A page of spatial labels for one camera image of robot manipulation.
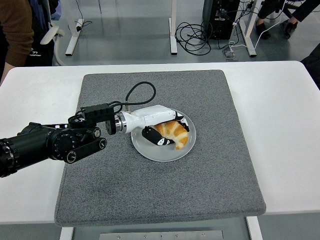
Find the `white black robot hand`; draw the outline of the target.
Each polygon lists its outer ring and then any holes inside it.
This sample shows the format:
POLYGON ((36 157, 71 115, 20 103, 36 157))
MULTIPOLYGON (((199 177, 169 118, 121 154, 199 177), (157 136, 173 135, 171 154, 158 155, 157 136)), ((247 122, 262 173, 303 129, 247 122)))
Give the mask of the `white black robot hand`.
POLYGON ((122 111, 118 116, 121 133, 141 128, 142 136, 154 145, 175 144, 175 149, 180 150, 189 140, 190 129, 185 116, 171 108, 155 105, 133 112, 122 111))

